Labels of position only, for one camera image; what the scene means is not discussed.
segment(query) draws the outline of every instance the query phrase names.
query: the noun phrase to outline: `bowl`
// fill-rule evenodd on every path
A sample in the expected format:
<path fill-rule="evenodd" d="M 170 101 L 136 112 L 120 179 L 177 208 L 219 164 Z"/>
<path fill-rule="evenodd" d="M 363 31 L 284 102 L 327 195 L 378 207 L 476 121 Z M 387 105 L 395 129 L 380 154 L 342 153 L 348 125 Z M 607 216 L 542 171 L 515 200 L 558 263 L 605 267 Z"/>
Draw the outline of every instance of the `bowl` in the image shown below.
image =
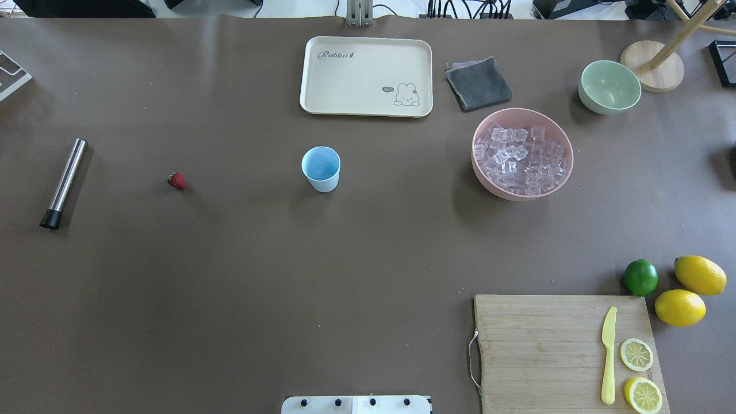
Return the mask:
<path fill-rule="evenodd" d="M 475 156 L 475 146 L 482 145 L 482 142 L 485 141 L 485 138 L 489 133 L 488 129 L 491 128 L 491 126 L 493 126 L 494 124 L 500 125 L 501 127 L 506 129 L 529 130 L 529 142 L 527 142 L 526 144 L 524 144 L 523 142 L 515 143 L 515 146 L 517 146 L 518 144 L 522 144 L 528 150 L 534 147 L 533 145 L 530 145 L 532 138 L 532 127 L 545 128 L 545 140 L 552 140 L 556 145 L 561 147 L 558 148 L 558 150 L 562 151 L 562 155 L 560 158 L 564 159 L 564 162 L 567 164 L 566 170 L 558 178 L 554 179 L 554 187 L 552 189 L 541 192 L 540 194 L 535 194 L 535 192 L 530 192 L 531 194 L 526 194 L 526 191 L 520 194 L 518 190 L 521 190 L 521 187 L 513 188 L 508 186 L 501 186 L 500 184 L 502 183 L 494 182 L 491 178 L 489 178 L 491 174 L 488 164 L 489 159 L 484 156 L 480 160 L 478 160 Z M 488 148 L 488 150 L 493 152 L 495 151 L 495 148 Z M 528 157 L 531 157 L 531 155 L 532 151 L 529 151 Z M 570 139 L 567 137 L 567 134 L 565 134 L 562 128 L 552 119 L 549 119 L 547 116 L 536 112 L 535 110 L 525 108 L 507 108 L 488 115 L 478 125 L 478 128 L 475 129 L 475 134 L 473 134 L 473 144 L 470 146 L 470 157 L 475 176 L 478 178 L 481 184 L 483 184 L 483 187 L 485 187 L 492 194 L 505 200 L 511 201 L 529 201 L 536 200 L 541 197 L 546 197 L 562 187 L 567 182 L 567 179 L 570 177 L 570 173 L 573 171 L 573 146 L 570 143 Z M 497 165 L 498 164 L 490 164 L 490 166 L 492 166 L 493 168 L 495 168 Z M 530 170 L 528 172 L 531 174 L 535 173 L 534 170 Z M 518 178 L 520 180 L 524 180 L 524 174 L 526 174 L 526 177 L 528 177 L 528 172 L 519 171 Z"/>
<path fill-rule="evenodd" d="M 593 112 L 613 115 L 636 105 L 642 87 L 631 69 L 611 60 L 597 60 L 583 70 L 578 95 Z"/>

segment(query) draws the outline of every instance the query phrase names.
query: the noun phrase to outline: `metal muddler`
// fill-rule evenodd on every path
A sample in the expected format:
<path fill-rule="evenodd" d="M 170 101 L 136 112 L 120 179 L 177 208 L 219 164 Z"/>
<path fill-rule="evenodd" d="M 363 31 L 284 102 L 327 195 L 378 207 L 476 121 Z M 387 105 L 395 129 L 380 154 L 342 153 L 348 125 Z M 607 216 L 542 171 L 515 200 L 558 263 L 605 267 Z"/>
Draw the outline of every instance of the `metal muddler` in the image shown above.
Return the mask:
<path fill-rule="evenodd" d="M 69 193 L 71 188 L 71 182 L 74 181 L 74 175 L 77 173 L 77 167 L 79 161 L 82 159 L 82 153 L 85 151 L 87 141 L 77 138 L 74 141 L 74 146 L 71 148 L 69 159 L 66 160 L 66 167 L 64 172 L 59 179 L 59 185 L 56 187 L 54 193 L 54 199 L 51 201 L 49 210 L 43 216 L 39 226 L 56 230 L 59 228 L 59 222 L 61 221 L 61 211 L 64 209 L 64 202 L 66 201 L 66 195 Z"/>

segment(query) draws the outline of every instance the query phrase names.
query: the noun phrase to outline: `knife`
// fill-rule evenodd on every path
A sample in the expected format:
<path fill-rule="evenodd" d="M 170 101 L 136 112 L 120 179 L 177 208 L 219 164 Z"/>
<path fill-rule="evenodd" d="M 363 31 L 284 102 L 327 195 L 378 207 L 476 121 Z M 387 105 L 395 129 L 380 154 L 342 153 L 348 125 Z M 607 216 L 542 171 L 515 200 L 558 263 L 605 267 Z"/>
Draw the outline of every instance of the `knife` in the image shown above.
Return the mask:
<path fill-rule="evenodd" d="M 616 399 L 616 391 L 614 387 L 613 376 L 613 342 L 616 338 L 616 307 L 611 306 L 606 314 L 606 320 L 603 321 L 603 332 L 601 333 L 601 342 L 606 347 L 606 367 L 603 371 L 603 386 L 601 387 L 601 400 L 611 405 Z"/>

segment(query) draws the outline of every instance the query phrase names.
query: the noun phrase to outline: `wooden round base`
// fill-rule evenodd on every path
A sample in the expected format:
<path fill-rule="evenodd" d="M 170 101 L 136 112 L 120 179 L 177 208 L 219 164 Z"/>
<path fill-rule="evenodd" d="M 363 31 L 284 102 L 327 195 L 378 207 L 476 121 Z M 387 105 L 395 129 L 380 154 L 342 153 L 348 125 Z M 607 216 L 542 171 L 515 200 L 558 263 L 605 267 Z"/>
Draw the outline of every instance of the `wooden round base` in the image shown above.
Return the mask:
<path fill-rule="evenodd" d="M 645 91 L 669 92 L 682 82 L 685 68 L 677 53 L 671 54 L 656 69 L 646 68 L 646 64 L 663 47 L 665 45 L 660 42 L 640 41 L 629 45 L 621 54 L 621 63 L 637 75 Z"/>

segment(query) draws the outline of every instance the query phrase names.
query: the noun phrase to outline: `knife handle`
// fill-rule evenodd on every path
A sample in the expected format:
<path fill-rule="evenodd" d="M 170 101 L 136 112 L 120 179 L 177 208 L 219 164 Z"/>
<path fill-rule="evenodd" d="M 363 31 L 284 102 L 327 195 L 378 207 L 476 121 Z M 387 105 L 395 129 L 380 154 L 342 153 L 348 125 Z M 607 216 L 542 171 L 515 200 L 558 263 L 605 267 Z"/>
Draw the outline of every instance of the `knife handle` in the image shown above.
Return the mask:
<path fill-rule="evenodd" d="M 611 405 L 616 399 L 616 390 L 613 376 L 613 350 L 606 347 L 606 367 L 603 371 L 603 386 L 601 387 L 601 400 Z"/>

